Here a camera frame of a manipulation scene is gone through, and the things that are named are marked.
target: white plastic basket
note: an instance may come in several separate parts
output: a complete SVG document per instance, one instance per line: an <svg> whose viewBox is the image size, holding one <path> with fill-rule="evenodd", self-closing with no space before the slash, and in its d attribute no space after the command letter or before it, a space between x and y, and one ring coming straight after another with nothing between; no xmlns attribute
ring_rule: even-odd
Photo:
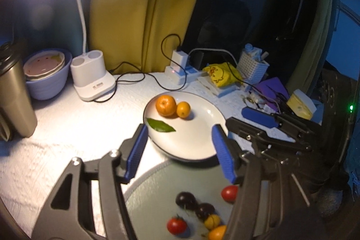
<svg viewBox="0 0 360 240"><path fill-rule="evenodd" d="M258 62L253 60L246 52L242 52L236 69L245 75L245 78L252 84L257 84L268 70L269 64L266 61Z"/></svg>

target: power strip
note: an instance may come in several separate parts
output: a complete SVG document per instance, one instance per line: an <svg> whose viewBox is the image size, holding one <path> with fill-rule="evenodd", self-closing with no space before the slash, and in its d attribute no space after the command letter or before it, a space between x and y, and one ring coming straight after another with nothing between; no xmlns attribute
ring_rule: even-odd
<svg viewBox="0 0 360 240"><path fill-rule="evenodd" d="M202 70L197 70L193 68L192 66L187 66L185 68L185 71L187 73L186 82L191 83L195 80L197 80L200 76L205 76L208 73L204 72ZM181 70L179 73L176 72L171 66L165 67L165 74L174 82L176 85L182 85L185 82L185 73L183 70Z"/></svg>

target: red cherry tomato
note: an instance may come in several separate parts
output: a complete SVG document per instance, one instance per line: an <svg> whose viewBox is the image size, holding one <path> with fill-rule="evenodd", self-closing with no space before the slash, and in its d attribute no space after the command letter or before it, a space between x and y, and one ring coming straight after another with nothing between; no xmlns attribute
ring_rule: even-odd
<svg viewBox="0 0 360 240"><path fill-rule="evenodd" d="M221 197L226 202L234 203L236 200L236 195L238 193L238 189L239 188L236 185L226 186L221 192Z"/></svg>
<svg viewBox="0 0 360 240"><path fill-rule="evenodd" d="M181 233L184 233L186 231L186 228L188 227L188 224L186 224L186 222L184 221L184 219L177 217L177 218L172 218L167 222L167 230L172 234L172 235L178 235Z"/></svg>

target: blue handle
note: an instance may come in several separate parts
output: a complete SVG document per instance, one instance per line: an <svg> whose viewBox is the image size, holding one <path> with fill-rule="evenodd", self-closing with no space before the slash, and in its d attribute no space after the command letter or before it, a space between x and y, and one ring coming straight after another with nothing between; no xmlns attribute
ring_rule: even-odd
<svg viewBox="0 0 360 240"><path fill-rule="evenodd" d="M275 121L275 118L272 115L252 109L250 107L243 108L241 114L244 118L254 121L265 127L273 128L279 126L279 123Z"/></svg>

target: purple notebook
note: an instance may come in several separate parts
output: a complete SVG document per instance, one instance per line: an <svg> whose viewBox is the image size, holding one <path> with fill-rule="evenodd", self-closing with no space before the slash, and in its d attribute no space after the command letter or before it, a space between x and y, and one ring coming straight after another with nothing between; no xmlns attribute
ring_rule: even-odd
<svg viewBox="0 0 360 240"><path fill-rule="evenodd" d="M289 93L287 92L283 84L280 82L279 78L271 78L260 82L256 85L256 88L258 88L264 96L274 100L276 99L275 92L283 94L287 99L290 98ZM267 102L267 104L275 111L278 110L275 103Z"/></svg>

